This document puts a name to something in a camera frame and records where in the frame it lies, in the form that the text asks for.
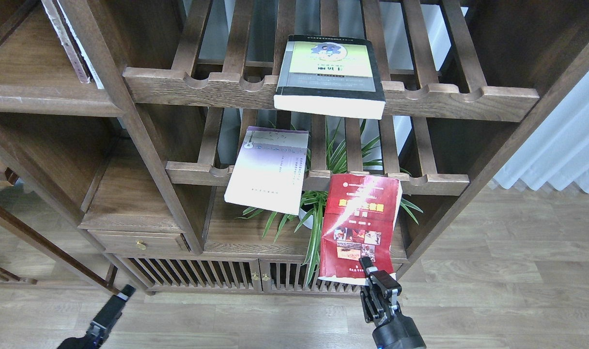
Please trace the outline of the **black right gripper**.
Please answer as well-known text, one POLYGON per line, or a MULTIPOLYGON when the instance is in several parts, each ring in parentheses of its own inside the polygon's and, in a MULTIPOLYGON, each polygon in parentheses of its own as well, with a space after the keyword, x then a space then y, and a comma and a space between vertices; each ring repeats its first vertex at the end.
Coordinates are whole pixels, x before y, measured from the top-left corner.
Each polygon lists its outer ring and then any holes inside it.
POLYGON ((370 257, 359 259, 366 283, 359 295, 366 323, 374 323, 372 337, 378 349, 425 349, 423 338, 411 317, 401 313, 397 296, 402 287, 386 271, 373 265, 370 257))

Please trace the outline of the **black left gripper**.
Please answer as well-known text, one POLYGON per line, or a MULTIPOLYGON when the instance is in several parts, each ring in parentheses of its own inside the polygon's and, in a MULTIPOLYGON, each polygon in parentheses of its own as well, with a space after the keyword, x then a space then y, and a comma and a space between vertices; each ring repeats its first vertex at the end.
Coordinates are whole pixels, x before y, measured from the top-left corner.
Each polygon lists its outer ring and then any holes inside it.
POLYGON ((106 305, 97 313, 92 320, 92 326, 86 331, 86 334, 79 337, 69 337, 63 340, 58 349, 99 349, 103 343, 103 335, 108 335, 115 323, 122 315, 127 300, 133 296, 136 289, 131 285, 126 285, 118 294, 111 296, 106 305))

